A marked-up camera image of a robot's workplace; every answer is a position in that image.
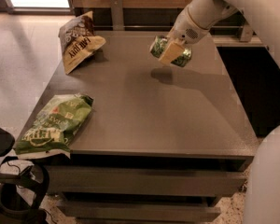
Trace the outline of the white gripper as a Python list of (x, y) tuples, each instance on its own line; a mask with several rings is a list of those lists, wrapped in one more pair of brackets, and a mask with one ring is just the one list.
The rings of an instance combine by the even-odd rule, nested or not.
[(168, 33), (169, 40), (162, 38), (159, 41), (162, 52), (159, 61), (170, 64), (181, 56), (185, 50), (184, 43), (195, 44), (208, 34), (208, 29), (200, 27), (185, 7), (177, 16), (173, 28)]

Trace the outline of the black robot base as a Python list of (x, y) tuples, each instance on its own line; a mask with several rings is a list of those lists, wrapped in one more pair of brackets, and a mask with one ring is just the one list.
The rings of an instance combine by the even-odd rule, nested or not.
[[(14, 143), (13, 135), (0, 128), (0, 168), (17, 159), (8, 155)], [(37, 164), (15, 175), (0, 172), (0, 224), (48, 224), (40, 208), (48, 187), (49, 174)]]

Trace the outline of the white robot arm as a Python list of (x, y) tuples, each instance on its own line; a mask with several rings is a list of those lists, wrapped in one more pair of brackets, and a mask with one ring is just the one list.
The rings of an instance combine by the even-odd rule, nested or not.
[[(275, 62), (257, 78), (260, 93), (273, 98), (280, 94), (280, 0), (192, 0), (176, 18), (159, 61), (171, 63), (237, 11)], [(280, 125), (262, 140), (251, 163), (243, 224), (280, 224)]]

